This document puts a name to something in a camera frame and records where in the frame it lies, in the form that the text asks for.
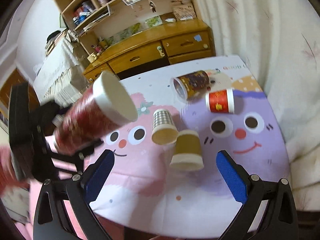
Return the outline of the dark patterned plastic cup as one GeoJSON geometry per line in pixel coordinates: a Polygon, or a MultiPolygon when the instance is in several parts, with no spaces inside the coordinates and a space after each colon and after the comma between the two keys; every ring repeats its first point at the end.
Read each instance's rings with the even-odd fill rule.
{"type": "Polygon", "coordinates": [[[204,70],[171,79],[172,87],[181,100],[188,101],[209,85],[209,76],[204,70]]]}

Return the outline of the brown wooden door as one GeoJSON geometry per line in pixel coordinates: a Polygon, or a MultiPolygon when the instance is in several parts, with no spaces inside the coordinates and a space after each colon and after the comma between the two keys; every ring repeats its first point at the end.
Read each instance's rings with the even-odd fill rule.
{"type": "MultiPolygon", "coordinates": [[[[20,83],[29,83],[25,77],[21,74],[21,72],[16,68],[9,77],[5,80],[3,85],[1,85],[1,103],[4,105],[4,109],[1,109],[1,113],[8,118],[9,117],[9,101],[10,101],[10,93],[11,88],[14,85],[19,85],[20,83]]],[[[37,96],[35,94],[35,90],[31,83],[29,83],[28,88],[29,93],[29,106],[30,109],[36,107],[39,104],[37,96]]]]}

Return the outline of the cardboard box on desk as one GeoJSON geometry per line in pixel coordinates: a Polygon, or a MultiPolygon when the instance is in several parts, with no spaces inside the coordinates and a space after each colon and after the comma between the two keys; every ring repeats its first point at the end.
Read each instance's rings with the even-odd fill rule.
{"type": "Polygon", "coordinates": [[[197,18],[193,3],[191,2],[173,6],[172,12],[177,21],[188,21],[197,18]]]}

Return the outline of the white floral curtain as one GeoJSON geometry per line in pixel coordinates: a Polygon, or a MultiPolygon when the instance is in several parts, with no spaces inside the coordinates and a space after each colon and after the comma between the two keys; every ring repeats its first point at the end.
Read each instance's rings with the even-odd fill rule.
{"type": "Polygon", "coordinates": [[[296,206],[319,210],[319,0],[193,0],[217,55],[236,54],[282,131],[296,206]]]}

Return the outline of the lace covered piano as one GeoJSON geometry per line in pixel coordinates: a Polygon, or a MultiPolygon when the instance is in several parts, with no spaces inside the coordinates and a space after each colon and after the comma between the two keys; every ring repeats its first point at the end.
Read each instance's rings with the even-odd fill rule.
{"type": "Polygon", "coordinates": [[[61,106],[76,102],[88,88],[83,72],[88,67],[88,54],[70,30],[60,33],[54,48],[45,57],[33,82],[41,104],[55,100],[61,106]]]}

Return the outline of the wooden bookshelf hutch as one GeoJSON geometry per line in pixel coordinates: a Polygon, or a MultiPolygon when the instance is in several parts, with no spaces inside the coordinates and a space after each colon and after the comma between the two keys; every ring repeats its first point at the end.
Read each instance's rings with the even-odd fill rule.
{"type": "Polygon", "coordinates": [[[177,21],[172,7],[193,0],[53,0],[88,55],[131,35],[177,21]]]}

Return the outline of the wooden desk with drawers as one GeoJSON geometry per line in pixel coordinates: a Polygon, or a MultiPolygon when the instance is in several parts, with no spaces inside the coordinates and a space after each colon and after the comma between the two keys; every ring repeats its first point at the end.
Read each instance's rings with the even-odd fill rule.
{"type": "Polygon", "coordinates": [[[176,64],[215,56],[211,28],[202,20],[159,25],[110,46],[83,72],[92,83],[101,72],[120,74],[144,64],[167,61],[176,64]]]}

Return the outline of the small red paper cup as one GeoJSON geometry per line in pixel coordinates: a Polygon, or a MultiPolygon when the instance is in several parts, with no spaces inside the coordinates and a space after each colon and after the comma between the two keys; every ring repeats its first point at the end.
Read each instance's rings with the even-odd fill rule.
{"type": "Polygon", "coordinates": [[[234,95],[231,88],[207,93],[205,102],[208,111],[212,113],[234,114],[234,95]]]}

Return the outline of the yellow mug on desk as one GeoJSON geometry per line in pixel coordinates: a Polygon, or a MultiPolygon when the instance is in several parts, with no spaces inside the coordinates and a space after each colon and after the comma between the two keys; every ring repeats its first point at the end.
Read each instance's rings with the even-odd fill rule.
{"type": "Polygon", "coordinates": [[[87,57],[88,61],[90,63],[93,63],[94,61],[96,61],[98,59],[97,55],[95,53],[91,53],[88,57],[87,57]]]}

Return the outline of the brown sleeve paper cup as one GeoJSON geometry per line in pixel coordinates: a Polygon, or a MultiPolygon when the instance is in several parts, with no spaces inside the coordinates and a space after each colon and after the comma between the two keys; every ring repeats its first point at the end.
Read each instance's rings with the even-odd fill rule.
{"type": "Polygon", "coordinates": [[[200,138],[196,131],[185,129],[179,132],[170,167],[188,172],[204,168],[200,138]]]}

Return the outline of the checkered paper cup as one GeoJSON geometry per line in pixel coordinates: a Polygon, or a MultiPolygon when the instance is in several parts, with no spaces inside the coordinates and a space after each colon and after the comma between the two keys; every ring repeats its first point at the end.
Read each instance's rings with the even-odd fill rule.
{"type": "Polygon", "coordinates": [[[171,113],[167,109],[158,109],[153,113],[151,139],[157,145],[173,144],[178,136],[171,113]]]}

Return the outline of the cartoon monster tablecloth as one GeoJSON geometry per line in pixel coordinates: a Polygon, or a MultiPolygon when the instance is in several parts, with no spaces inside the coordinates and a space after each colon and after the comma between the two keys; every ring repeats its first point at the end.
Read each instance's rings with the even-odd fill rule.
{"type": "Polygon", "coordinates": [[[225,150],[249,174],[277,182],[290,172],[271,105],[236,55],[159,68],[122,81],[137,119],[103,134],[114,167],[92,210],[108,222],[187,238],[219,236],[247,198],[216,166],[225,150]]]}

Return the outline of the tall red paper cup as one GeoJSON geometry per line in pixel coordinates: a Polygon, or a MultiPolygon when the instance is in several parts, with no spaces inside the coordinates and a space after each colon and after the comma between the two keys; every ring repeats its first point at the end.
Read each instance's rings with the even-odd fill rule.
{"type": "Polygon", "coordinates": [[[138,119],[130,95],[118,78],[103,71],[66,112],[54,131],[58,152],[73,155],[91,142],[138,119]]]}

